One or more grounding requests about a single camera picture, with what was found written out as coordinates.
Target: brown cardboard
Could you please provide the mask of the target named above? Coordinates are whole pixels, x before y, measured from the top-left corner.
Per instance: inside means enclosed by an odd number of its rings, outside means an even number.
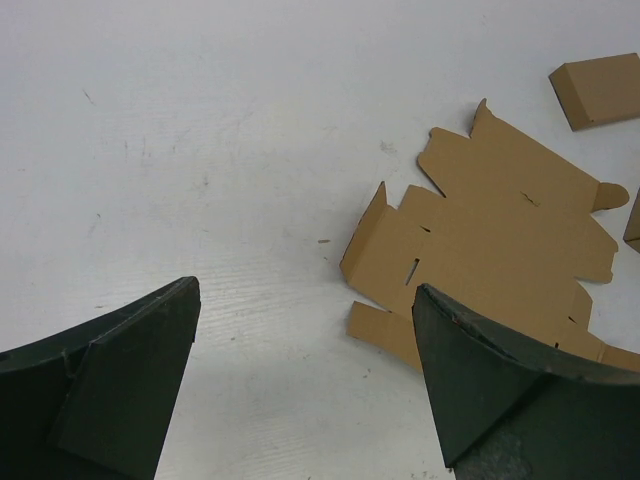
[[[549,79],[574,131],[640,117],[637,53],[565,63]]]
[[[640,190],[629,215],[629,222],[624,231],[624,241],[636,252],[640,252]]]
[[[387,312],[354,307],[349,333],[414,358],[405,327],[417,286],[429,283],[547,345],[613,358],[587,331],[591,298],[577,279],[611,281],[618,245],[590,213],[624,205],[626,190],[496,118],[485,101],[470,138],[435,128],[418,163],[443,196],[410,186],[395,209],[380,185],[341,269]]]

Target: cardboard box blank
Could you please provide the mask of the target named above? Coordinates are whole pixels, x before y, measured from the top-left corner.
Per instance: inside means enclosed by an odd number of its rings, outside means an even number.
[[[565,63],[549,79],[572,130],[640,117],[640,58]]]
[[[406,326],[416,288],[429,283],[540,342],[601,361],[604,344],[587,331],[591,298],[577,279],[611,281],[618,245],[591,212],[624,205],[626,190],[496,118],[485,101],[470,138],[435,128],[418,163],[444,196],[410,186],[395,209],[380,185],[340,267],[386,312],[357,306],[349,331],[415,358]]]

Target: cardboard tab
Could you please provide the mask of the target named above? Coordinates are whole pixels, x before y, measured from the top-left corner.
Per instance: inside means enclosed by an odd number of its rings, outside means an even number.
[[[422,371],[413,322],[405,317],[353,302],[347,335],[380,347]]]
[[[596,200],[593,203],[592,212],[610,210],[622,207],[629,201],[629,192],[616,183],[601,183],[598,185]]]
[[[565,63],[549,79],[574,131],[640,117],[637,53]]]

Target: dark green object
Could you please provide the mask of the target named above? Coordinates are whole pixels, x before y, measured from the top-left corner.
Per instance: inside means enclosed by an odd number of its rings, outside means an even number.
[[[458,480],[640,478],[640,374],[551,348],[429,285],[413,319]]]
[[[0,353],[0,479],[152,479],[199,314],[181,278]]]

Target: cardboard edge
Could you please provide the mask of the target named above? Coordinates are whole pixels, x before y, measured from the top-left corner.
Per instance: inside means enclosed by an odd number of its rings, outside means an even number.
[[[587,215],[587,220],[583,239],[576,245],[576,251],[581,259],[589,261],[577,262],[573,276],[579,280],[610,283],[613,280],[613,259],[619,250],[618,242],[591,215]]]
[[[605,343],[586,328],[567,321],[558,337],[556,348],[587,360],[600,362]]]
[[[569,320],[585,330],[589,327],[593,299],[585,288],[576,282],[576,291],[573,296],[573,304],[569,314]]]
[[[398,211],[407,216],[423,230],[430,232],[445,197],[417,185],[409,185],[404,192]]]
[[[617,183],[600,182],[593,201],[591,212],[611,210],[626,205],[629,202],[629,192]]]
[[[356,271],[362,251],[366,248],[371,232],[373,232],[382,218],[387,206],[387,189],[385,183],[381,182],[369,206],[360,217],[349,245],[340,261],[340,270],[347,279],[347,283],[350,282],[353,273]]]
[[[633,207],[631,207],[631,213],[629,214],[629,220],[627,220],[627,226],[624,230],[624,235],[622,239],[634,250],[638,250],[638,245],[640,244],[640,220],[634,221],[638,216],[640,216],[640,189],[638,190],[638,194],[636,195],[636,199],[633,202]]]
[[[422,372],[413,321],[396,313],[353,302],[347,335],[379,347]]]
[[[442,184],[441,179],[438,178],[438,174],[433,170],[434,165],[438,165],[439,163],[443,163],[443,158],[434,153],[434,149],[438,150],[434,145],[438,142],[442,142],[448,140],[452,145],[455,142],[469,142],[473,137],[473,130],[481,121],[486,119],[494,119],[495,116],[491,113],[491,110],[487,107],[487,99],[483,98],[478,107],[476,108],[476,112],[473,117],[473,123],[471,125],[471,130],[467,136],[459,135],[457,133],[451,132],[447,129],[434,127],[429,131],[429,141],[425,148],[418,154],[418,167],[422,170],[427,178],[433,183],[436,187],[438,193],[443,197],[447,197],[446,187]]]
[[[418,167],[433,183],[443,198],[447,197],[446,182],[443,182],[442,179],[439,178],[438,172],[441,171],[442,168],[451,168],[451,160],[455,159],[452,152],[456,147],[460,147],[469,141],[471,140],[468,136],[460,135],[444,128],[433,127],[429,131],[429,141],[427,145],[422,152],[418,154]]]
[[[567,63],[556,69],[551,75],[549,75],[549,81],[556,93],[558,102],[562,107],[564,116],[569,122],[571,130],[574,132],[578,130],[584,130],[594,125],[593,119],[590,119],[587,115],[587,111],[584,108],[582,100],[576,91],[576,88],[571,79]]]

